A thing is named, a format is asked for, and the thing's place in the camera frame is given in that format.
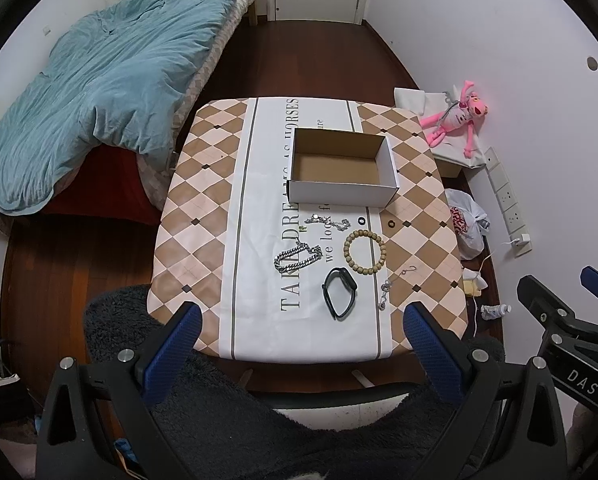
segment plush toy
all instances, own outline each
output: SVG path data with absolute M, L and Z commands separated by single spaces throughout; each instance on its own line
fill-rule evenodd
M 426 136 L 426 142 L 431 148 L 444 140 L 445 134 L 467 124 L 468 142 L 464 148 L 464 156 L 465 158 L 473 156 L 474 120 L 482 118 L 488 113 L 488 107 L 475 92 L 468 94 L 468 90 L 473 86 L 472 81 L 464 81 L 459 101 L 452 101 L 445 112 L 421 119 L 421 127 L 424 130 L 433 126 L 437 127 L 434 132 Z

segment red print on bag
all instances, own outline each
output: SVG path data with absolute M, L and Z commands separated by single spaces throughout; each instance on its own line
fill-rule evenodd
M 466 223 L 466 219 L 464 218 L 464 214 L 456 207 L 450 207 L 450 215 L 453 218 L 453 225 L 455 227 L 455 233 L 467 233 L 468 232 L 468 224 Z

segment red cloth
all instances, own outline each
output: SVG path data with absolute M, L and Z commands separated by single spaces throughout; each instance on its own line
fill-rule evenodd
M 161 211 L 146 196 L 136 154 L 102 144 L 83 161 L 74 181 L 42 209 L 43 213 L 121 218 L 159 225 Z

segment silver screw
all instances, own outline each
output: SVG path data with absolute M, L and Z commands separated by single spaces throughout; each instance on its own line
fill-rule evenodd
M 63 368 L 63 370 L 67 370 L 68 368 L 74 365 L 74 359 L 72 357 L 64 357 L 59 361 L 59 367 Z
M 535 365 L 535 368 L 539 368 L 540 370 L 542 370 L 543 368 L 546 368 L 546 361 L 543 357 L 539 357 L 539 356 L 533 357 L 533 364 Z
M 132 361 L 132 359 L 134 358 L 134 350 L 130 350 L 129 348 L 126 348 L 126 349 L 122 350 L 121 352 L 119 352 L 116 355 L 116 358 L 119 359 L 119 361 L 121 361 L 122 363 L 127 363 L 128 361 Z
M 478 363 L 485 363 L 488 360 L 488 352 L 477 348 L 473 350 L 473 359 Z

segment black ring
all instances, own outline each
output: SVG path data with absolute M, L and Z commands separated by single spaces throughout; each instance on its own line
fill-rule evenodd
M 335 272 L 339 275 L 343 284 L 350 291 L 350 303 L 348 303 L 346 310 L 344 310 L 343 314 L 341 315 L 335 312 L 335 309 L 332 306 L 332 301 L 330 300 L 330 294 L 328 294 L 328 285 L 330 285 L 330 281 L 332 280 L 332 276 Z M 348 269 L 346 269 L 346 267 L 335 267 L 334 269 L 332 269 L 326 276 L 326 279 L 323 282 L 321 289 L 323 290 L 323 299 L 326 301 L 326 305 L 328 307 L 328 310 L 330 310 L 330 315 L 332 316 L 332 319 L 334 319 L 335 321 L 338 319 L 343 320 L 354 306 L 355 299 L 357 297 L 357 283 L 348 272 Z

